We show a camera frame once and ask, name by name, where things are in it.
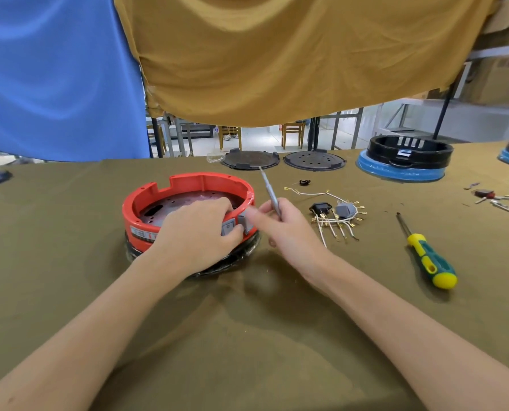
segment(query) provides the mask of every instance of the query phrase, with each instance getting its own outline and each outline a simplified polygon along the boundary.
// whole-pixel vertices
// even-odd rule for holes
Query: gray electrical component
[[[221,235],[226,236],[233,230],[234,227],[235,227],[235,219],[234,218],[230,219],[229,221],[223,222]]]
[[[239,221],[239,225],[243,225],[245,235],[251,232],[253,225],[251,225],[250,222],[247,220],[245,212],[242,212],[239,215],[237,215],[237,220]]]
[[[349,202],[337,204],[334,210],[336,210],[338,216],[346,219],[354,217],[357,214],[357,208],[353,203]]]

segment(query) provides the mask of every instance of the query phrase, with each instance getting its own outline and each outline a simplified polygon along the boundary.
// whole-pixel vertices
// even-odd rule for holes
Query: yellow and green screwdriver
[[[420,261],[434,286],[443,290],[454,288],[458,277],[452,265],[437,254],[421,233],[412,233],[403,217],[397,212],[397,219],[407,233],[407,242],[415,249]]]

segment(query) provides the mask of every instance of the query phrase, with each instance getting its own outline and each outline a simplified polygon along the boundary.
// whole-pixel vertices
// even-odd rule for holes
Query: hand
[[[332,254],[325,248],[302,212],[285,198],[279,198],[278,201],[281,222],[277,214],[271,213],[273,207],[270,200],[258,209],[249,207],[246,212],[247,219],[256,228],[270,235],[270,245],[276,246],[283,257],[308,282],[313,283],[310,277],[319,272],[321,265]]]
[[[243,226],[221,236],[230,200],[202,200],[168,214],[153,245],[135,260],[149,285],[175,287],[187,276],[209,268],[243,240]]]

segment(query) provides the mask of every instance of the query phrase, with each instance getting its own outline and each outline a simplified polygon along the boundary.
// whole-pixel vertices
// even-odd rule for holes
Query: white tiled floor
[[[333,130],[320,130],[319,131],[319,144],[318,147],[323,150],[331,149]],[[351,148],[351,141],[353,139],[352,134],[348,134],[344,131],[338,131],[336,137],[336,145],[342,150],[348,150]],[[256,151],[267,151],[278,153],[290,153],[298,151],[298,135],[290,134],[287,137],[286,149],[281,147],[281,132],[277,130],[277,127],[259,127],[259,128],[242,128],[241,129],[241,141],[243,150],[256,150]],[[217,152],[219,150],[218,137],[215,138],[193,138],[191,140],[192,148],[194,149],[195,156],[206,156],[207,153]],[[368,142],[360,138],[357,139],[357,145],[355,148],[367,148]],[[239,147],[239,140],[231,139],[230,141],[224,141],[224,151],[229,151],[232,148]],[[184,139],[184,148],[189,150],[188,140]],[[307,149],[307,128],[304,134],[304,150]],[[152,146],[154,155],[157,155],[155,146]],[[173,140],[173,151],[178,152],[178,141]]]

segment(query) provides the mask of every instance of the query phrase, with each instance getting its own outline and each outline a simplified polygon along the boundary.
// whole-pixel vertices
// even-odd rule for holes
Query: brown tablecloth
[[[344,169],[267,170],[279,196],[306,216],[325,199],[359,200],[359,242],[329,248],[509,366],[509,213],[474,205],[479,181],[509,193],[503,143],[455,145],[446,176],[432,183],[378,179],[338,151]],[[0,378],[86,307],[128,266],[121,203],[149,181],[183,172],[225,172],[267,199],[258,172],[205,158],[107,160],[14,166],[0,185]],[[455,268],[450,294],[430,288],[395,218]],[[172,257],[173,254],[162,254]],[[331,301],[311,289],[266,243],[235,271],[182,283],[150,314],[97,398],[94,410],[409,410],[419,401],[386,357]]]

